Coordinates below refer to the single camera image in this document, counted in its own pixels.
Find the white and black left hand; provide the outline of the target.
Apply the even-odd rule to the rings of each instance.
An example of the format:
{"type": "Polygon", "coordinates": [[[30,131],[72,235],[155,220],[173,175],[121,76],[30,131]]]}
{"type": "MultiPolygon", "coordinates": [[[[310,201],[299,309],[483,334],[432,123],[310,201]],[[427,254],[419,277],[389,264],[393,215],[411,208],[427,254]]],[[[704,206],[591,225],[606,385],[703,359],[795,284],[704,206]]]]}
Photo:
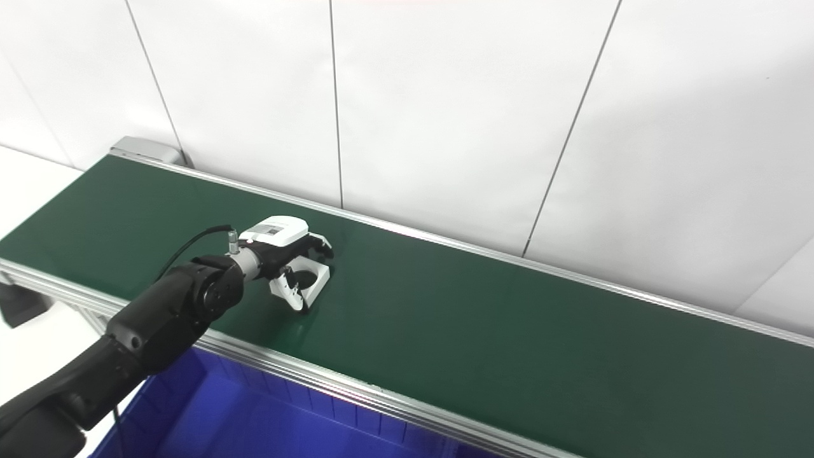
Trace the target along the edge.
{"type": "Polygon", "coordinates": [[[293,216],[270,216],[243,231],[232,244],[230,257],[244,282],[264,279],[270,292],[291,309],[306,315],[328,283],[334,249],[328,239],[311,232],[293,216]]]}

